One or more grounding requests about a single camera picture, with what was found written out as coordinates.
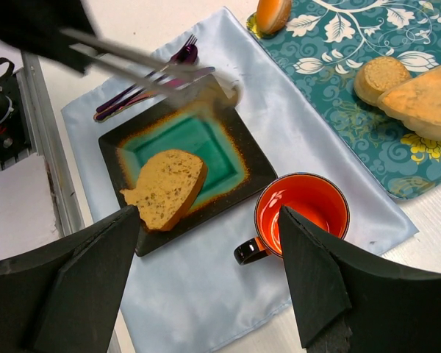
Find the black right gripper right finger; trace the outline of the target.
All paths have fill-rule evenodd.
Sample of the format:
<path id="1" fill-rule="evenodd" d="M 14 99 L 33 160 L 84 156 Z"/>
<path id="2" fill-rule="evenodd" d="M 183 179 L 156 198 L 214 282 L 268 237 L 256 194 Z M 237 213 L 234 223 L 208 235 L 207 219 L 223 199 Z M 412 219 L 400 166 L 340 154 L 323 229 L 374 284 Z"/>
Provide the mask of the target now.
<path id="1" fill-rule="evenodd" d="M 441 274 L 336 238 L 279 212 L 284 267 L 308 352 L 441 352 Z"/>

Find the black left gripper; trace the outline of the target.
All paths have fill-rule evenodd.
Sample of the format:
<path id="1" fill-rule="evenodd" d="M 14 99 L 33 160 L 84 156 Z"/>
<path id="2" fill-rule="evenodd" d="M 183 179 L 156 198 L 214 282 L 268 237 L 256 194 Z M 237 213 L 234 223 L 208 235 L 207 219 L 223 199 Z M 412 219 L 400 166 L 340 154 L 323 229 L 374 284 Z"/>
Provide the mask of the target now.
<path id="1" fill-rule="evenodd" d="M 90 61 L 70 48 L 74 42 L 60 32 L 67 28 L 95 34 L 80 0 L 0 0 L 0 41 L 83 74 Z"/>

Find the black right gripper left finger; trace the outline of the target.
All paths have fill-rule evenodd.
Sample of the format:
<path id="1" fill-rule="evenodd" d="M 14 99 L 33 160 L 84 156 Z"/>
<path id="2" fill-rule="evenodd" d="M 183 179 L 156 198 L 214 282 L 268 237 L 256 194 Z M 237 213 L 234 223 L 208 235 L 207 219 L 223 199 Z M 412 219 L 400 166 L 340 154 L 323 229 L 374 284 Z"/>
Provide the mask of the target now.
<path id="1" fill-rule="evenodd" d="M 121 210 L 0 261 L 0 352 L 106 352 L 140 219 Z"/>

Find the metal serving tongs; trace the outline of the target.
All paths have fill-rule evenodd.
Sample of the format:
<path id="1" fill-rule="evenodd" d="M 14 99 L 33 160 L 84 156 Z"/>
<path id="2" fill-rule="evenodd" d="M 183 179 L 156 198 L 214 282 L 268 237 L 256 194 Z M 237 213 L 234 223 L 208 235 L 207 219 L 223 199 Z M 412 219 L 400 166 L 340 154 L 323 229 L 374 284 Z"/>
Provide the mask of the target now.
<path id="1" fill-rule="evenodd" d="M 212 66 L 166 63 L 141 50 L 76 29 L 60 32 L 73 41 L 71 50 L 86 57 L 91 65 L 163 95 L 174 107 L 202 101 L 214 107 L 234 108 L 240 100 L 238 81 Z"/>

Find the brown bread slice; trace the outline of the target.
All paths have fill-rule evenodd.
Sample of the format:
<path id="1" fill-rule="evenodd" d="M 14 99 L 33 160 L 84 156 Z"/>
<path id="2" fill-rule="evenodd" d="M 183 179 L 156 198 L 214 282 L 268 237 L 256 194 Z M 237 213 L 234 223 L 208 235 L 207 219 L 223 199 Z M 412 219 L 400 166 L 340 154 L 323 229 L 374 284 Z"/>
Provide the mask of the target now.
<path id="1" fill-rule="evenodd" d="M 161 151 L 141 168 L 135 188 L 122 189 L 127 204 L 138 208 L 151 231 L 167 232 L 188 212 L 201 191 L 208 167 L 180 149 Z"/>

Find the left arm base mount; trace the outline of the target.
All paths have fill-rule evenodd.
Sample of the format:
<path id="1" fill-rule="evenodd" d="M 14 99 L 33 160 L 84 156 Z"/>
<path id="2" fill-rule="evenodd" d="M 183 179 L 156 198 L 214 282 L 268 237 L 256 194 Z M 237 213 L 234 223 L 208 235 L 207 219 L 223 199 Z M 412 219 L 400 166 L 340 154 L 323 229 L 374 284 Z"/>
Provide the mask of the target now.
<path id="1" fill-rule="evenodd" d="M 20 155 L 31 149 L 26 125 L 26 116 L 15 65 L 11 60 L 0 57 L 0 66 L 6 71 L 0 76 L 0 167 L 9 160 L 16 162 Z"/>

